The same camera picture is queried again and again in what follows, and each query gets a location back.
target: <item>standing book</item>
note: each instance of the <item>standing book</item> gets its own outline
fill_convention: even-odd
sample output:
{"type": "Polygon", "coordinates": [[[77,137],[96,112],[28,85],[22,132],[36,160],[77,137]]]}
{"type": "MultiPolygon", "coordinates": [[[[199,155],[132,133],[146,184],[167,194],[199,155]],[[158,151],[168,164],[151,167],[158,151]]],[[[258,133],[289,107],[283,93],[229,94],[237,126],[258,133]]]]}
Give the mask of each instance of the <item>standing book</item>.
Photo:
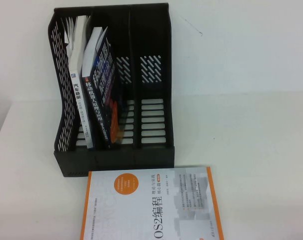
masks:
{"type": "Polygon", "coordinates": [[[122,89],[116,71],[113,48],[108,42],[108,28],[98,34],[94,28],[85,50],[82,80],[95,113],[106,148],[121,138],[118,116],[123,110],[122,89]]]}
{"type": "Polygon", "coordinates": [[[85,136],[86,145],[88,149],[92,149],[94,148],[92,126],[89,118],[87,101],[85,99],[86,92],[84,90],[84,85],[81,81],[83,56],[85,46],[87,44],[86,29],[88,22],[89,17],[87,16],[78,16],[76,18],[75,30],[73,33],[73,42],[69,43],[70,45],[72,45],[72,52],[70,59],[68,59],[68,68],[71,78],[71,84],[77,102],[80,121],[83,128],[83,133],[85,136]]]}
{"type": "Polygon", "coordinates": [[[80,240],[223,240],[210,167],[94,171],[80,240]]]}

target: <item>plastic file rack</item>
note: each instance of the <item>plastic file rack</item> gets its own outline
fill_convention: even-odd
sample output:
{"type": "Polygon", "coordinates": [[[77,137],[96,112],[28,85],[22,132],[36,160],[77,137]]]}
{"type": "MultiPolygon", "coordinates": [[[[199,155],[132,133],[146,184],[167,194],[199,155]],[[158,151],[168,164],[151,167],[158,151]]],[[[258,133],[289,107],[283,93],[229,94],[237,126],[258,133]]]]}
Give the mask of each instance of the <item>plastic file rack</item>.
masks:
{"type": "Polygon", "coordinates": [[[54,155],[65,177],[89,171],[173,168],[172,39],[167,3],[55,8],[48,27],[62,113],[54,155]],[[79,145],[82,126],[69,75],[61,18],[92,17],[108,27],[128,107],[119,119],[124,139],[116,149],[79,145]]]}

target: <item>white book cover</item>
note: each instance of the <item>white book cover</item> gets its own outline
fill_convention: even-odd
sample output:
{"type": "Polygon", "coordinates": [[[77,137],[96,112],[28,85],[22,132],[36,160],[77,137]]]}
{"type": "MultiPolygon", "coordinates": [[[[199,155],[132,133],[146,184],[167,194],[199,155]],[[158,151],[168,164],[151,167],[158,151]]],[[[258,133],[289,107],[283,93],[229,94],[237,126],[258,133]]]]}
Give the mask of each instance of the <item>white book cover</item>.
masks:
{"type": "Polygon", "coordinates": [[[88,149],[91,149],[94,147],[94,143],[88,115],[88,105],[85,100],[86,92],[82,84],[82,65],[85,46],[87,44],[86,27],[88,21],[89,17],[87,16],[78,16],[76,19],[74,32],[71,34],[73,35],[71,37],[73,43],[69,42],[69,44],[72,44],[72,53],[70,60],[68,60],[68,67],[86,145],[88,149]]]}
{"type": "Polygon", "coordinates": [[[210,167],[94,171],[81,240],[223,240],[210,167]]]}
{"type": "Polygon", "coordinates": [[[82,77],[88,77],[91,74],[91,70],[94,64],[94,60],[97,55],[97,45],[98,41],[100,40],[101,36],[103,34],[103,28],[102,27],[94,27],[90,36],[90,39],[87,43],[85,52],[83,54],[83,60],[82,60],[82,77]]]}

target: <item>book stack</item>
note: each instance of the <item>book stack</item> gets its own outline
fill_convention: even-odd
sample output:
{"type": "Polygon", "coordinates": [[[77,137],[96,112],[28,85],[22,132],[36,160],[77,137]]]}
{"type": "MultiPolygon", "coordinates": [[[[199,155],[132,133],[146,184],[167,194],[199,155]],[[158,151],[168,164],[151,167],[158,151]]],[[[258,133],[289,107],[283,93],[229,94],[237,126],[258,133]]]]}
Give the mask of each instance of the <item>book stack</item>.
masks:
{"type": "Polygon", "coordinates": [[[85,144],[96,149],[100,142],[100,148],[110,149],[122,138],[119,116],[125,104],[108,27],[91,29],[90,22],[85,15],[75,24],[71,18],[62,19],[64,43],[85,144]]]}

